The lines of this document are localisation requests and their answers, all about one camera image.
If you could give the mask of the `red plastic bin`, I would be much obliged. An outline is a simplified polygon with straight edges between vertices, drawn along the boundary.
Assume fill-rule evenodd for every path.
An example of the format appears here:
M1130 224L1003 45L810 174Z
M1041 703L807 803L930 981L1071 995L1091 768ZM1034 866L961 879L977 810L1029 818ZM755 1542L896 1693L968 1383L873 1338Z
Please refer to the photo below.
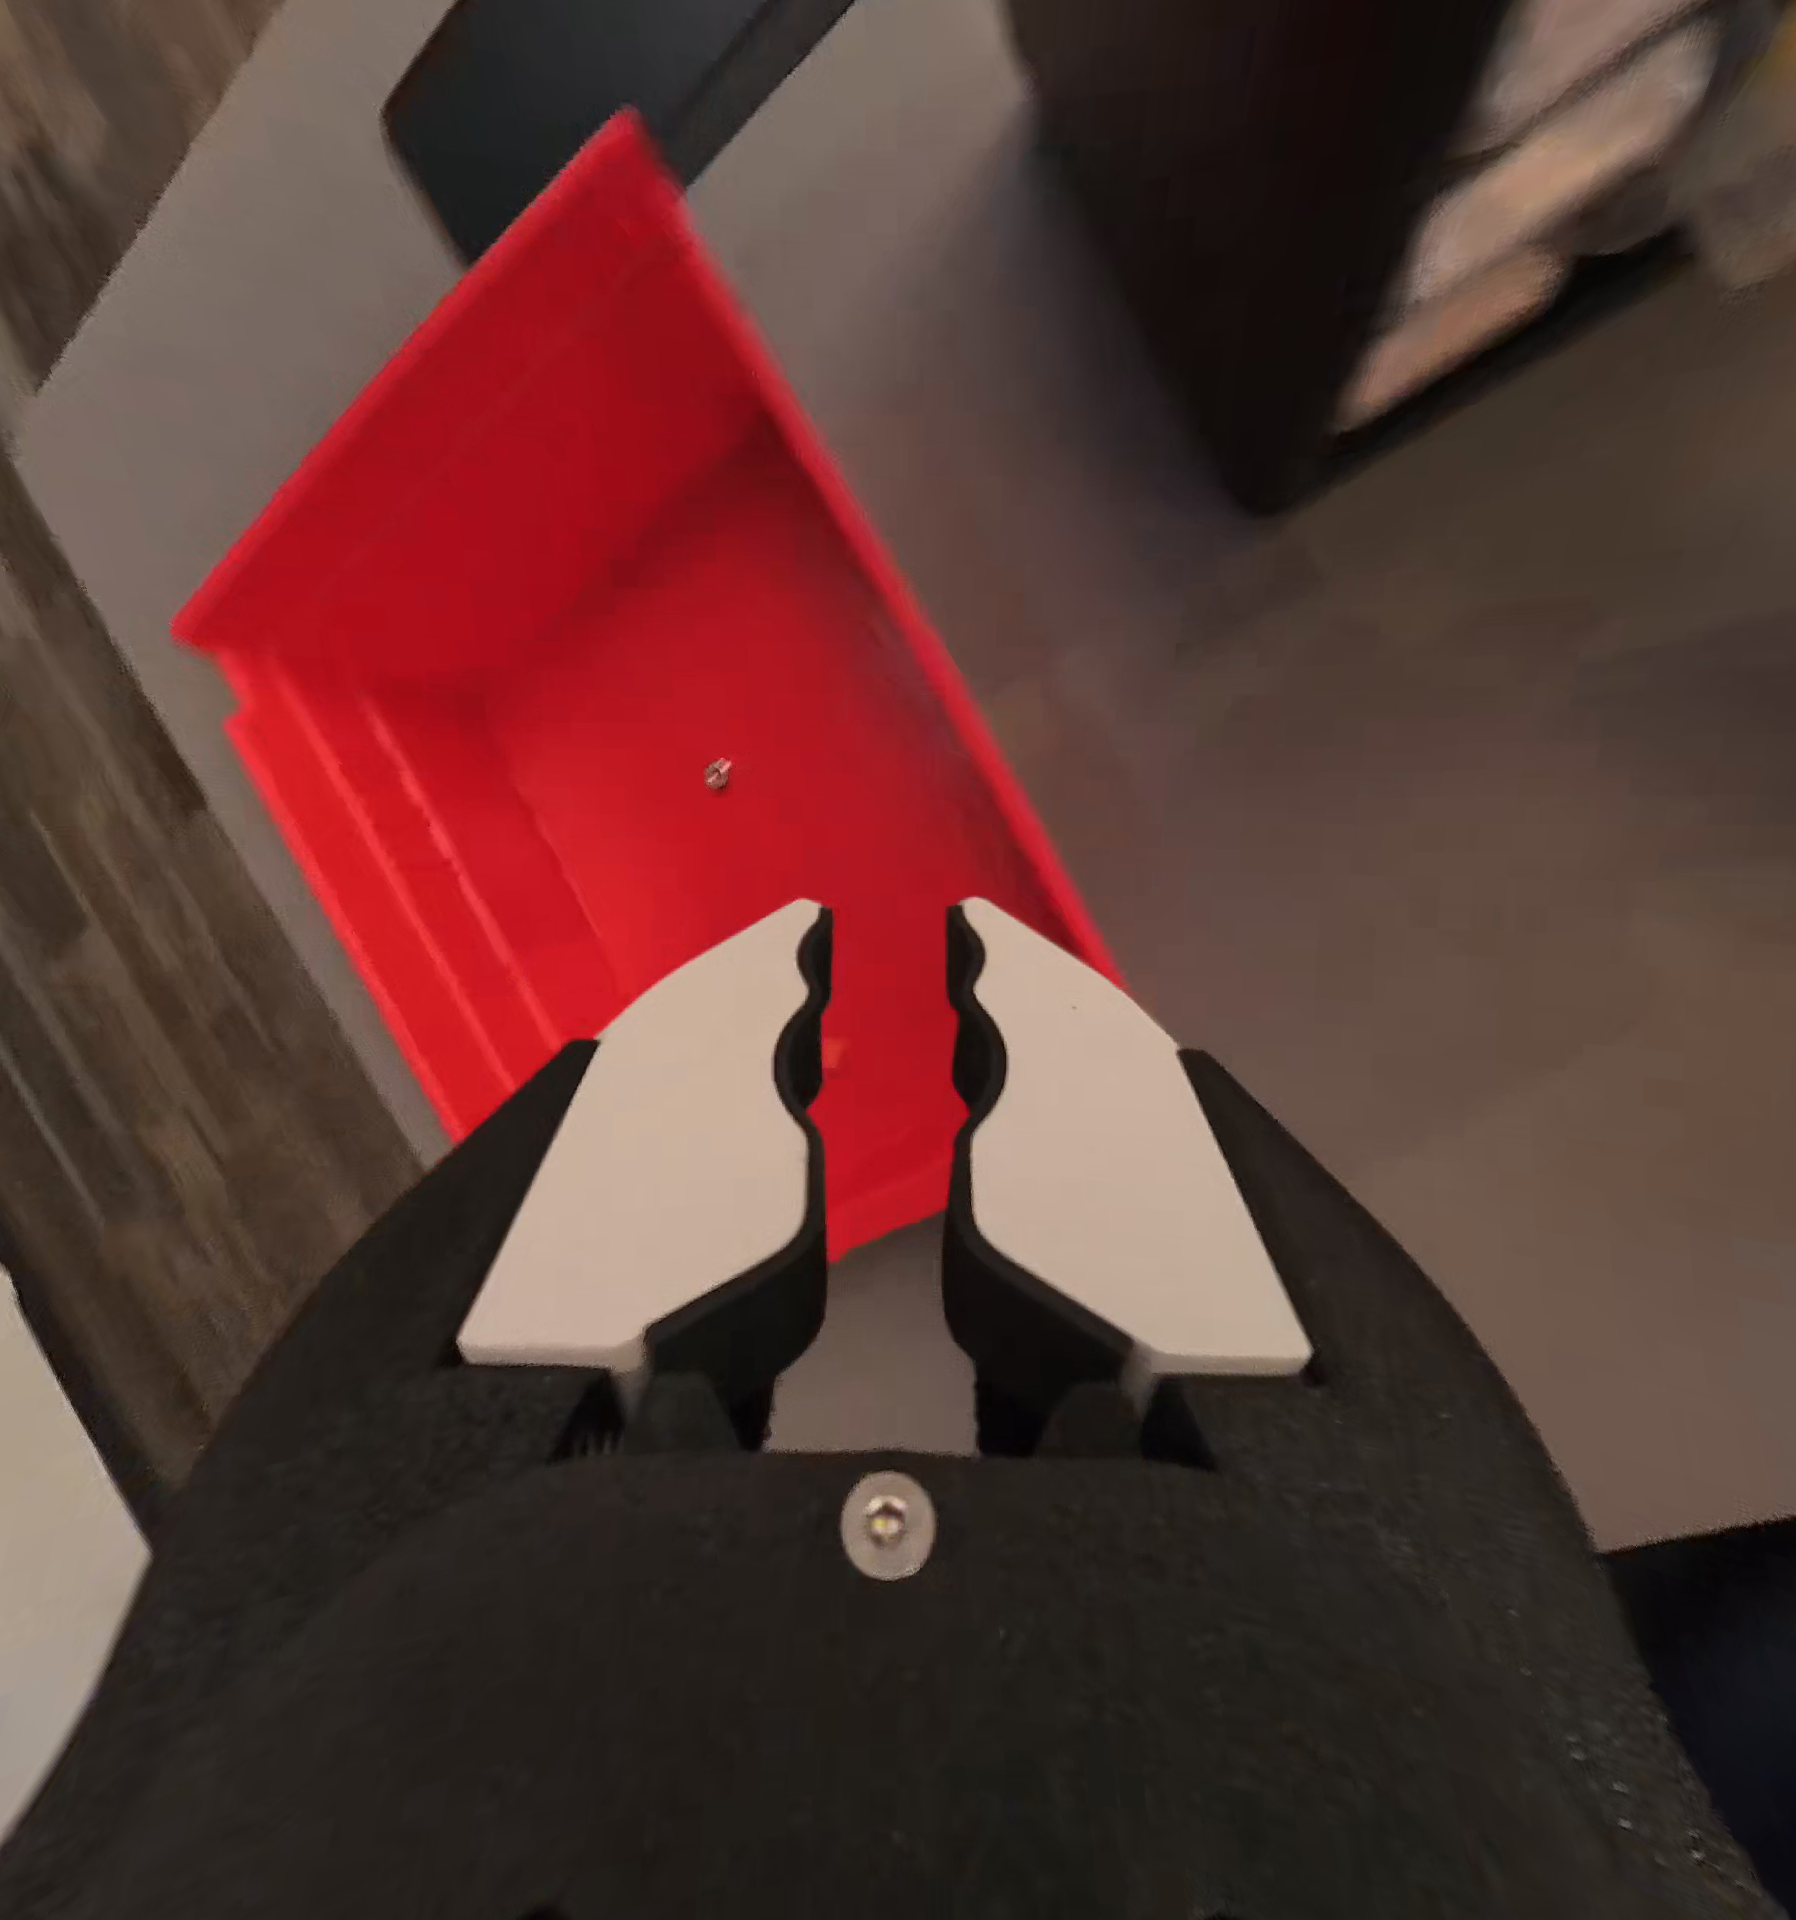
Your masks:
M1111 955L628 109L172 622L451 1140L790 900L832 912L828 1244L946 1204L946 917ZM725 796L701 771L736 764Z

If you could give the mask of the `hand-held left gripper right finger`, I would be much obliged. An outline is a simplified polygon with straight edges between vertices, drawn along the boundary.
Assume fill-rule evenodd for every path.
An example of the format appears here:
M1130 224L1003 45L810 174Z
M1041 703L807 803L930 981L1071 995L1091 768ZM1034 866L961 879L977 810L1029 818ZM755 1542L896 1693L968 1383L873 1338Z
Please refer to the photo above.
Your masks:
M943 1316L977 1377L1299 1377L1314 1342L1172 1035L977 897L947 912L947 997Z

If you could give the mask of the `white flat panel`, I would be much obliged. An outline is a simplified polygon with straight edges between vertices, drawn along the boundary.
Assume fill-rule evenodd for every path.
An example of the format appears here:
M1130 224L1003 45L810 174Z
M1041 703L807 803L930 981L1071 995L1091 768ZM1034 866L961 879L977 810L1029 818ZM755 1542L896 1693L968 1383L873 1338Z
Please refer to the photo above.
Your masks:
M146 1565L0 1266L0 1844L84 1714Z

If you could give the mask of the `black flat desk mat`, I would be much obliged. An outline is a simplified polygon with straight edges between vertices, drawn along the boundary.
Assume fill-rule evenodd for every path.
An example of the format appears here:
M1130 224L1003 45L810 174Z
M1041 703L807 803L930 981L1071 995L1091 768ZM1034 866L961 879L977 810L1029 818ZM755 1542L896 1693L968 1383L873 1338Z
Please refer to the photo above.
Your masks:
M615 114L691 184L845 2L456 2L381 106L406 181L469 268Z

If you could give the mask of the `black drawer cabinet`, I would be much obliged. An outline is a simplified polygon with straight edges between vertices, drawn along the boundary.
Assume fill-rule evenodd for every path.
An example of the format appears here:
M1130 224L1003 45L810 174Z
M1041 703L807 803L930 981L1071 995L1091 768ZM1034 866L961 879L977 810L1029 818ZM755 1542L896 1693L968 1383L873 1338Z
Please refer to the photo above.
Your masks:
M1796 4L1005 4L1232 500L1276 516L1685 263L1796 260Z

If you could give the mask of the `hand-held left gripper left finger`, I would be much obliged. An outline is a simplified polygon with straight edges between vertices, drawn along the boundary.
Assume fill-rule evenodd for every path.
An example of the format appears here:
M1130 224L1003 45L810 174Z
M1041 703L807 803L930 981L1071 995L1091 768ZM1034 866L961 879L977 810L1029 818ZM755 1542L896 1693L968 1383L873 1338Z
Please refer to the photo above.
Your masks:
M598 1037L458 1331L480 1367L773 1383L828 1304L833 917L791 900Z

